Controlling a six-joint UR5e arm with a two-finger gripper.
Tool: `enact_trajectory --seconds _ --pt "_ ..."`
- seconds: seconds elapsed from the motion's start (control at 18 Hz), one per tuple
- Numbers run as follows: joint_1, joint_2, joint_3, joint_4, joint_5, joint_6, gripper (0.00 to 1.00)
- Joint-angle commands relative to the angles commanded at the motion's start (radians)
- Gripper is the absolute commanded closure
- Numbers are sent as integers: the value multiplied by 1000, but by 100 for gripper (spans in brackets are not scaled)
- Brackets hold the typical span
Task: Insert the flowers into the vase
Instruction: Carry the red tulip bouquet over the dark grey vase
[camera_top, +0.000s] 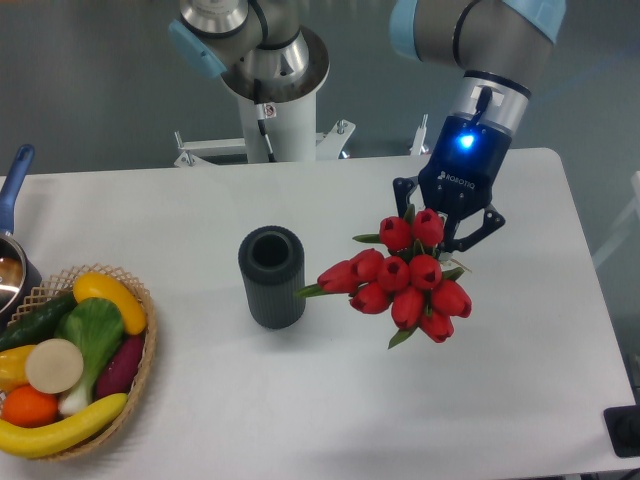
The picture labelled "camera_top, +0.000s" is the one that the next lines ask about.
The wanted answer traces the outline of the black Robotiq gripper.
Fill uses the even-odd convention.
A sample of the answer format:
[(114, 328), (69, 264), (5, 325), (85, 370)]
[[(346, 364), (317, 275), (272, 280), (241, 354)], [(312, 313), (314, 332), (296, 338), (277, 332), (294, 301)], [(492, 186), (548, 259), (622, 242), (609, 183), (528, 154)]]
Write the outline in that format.
[[(399, 217), (424, 205), (447, 217), (441, 252), (466, 252), (506, 224), (490, 204), (492, 188), (529, 99), (530, 90), (513, 80), (467, 71), (427, 165), (418, 177), (393, 180)], [(482, 209), (482, 224), (455, 238), (457, 222)]]

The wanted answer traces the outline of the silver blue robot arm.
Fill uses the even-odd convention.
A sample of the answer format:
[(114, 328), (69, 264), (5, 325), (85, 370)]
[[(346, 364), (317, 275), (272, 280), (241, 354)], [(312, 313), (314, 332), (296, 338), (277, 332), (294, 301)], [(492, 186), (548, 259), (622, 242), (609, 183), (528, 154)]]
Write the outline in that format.
[(492, 188), (532, 90), (557, 42), (563, 1), (399, 1), (389, 38), (401, 56), (459, 67), (464, 77), (427, 164), (393, 182), (399, 215), (419, 191), (444, 219), (441, 258), (504, 223)]

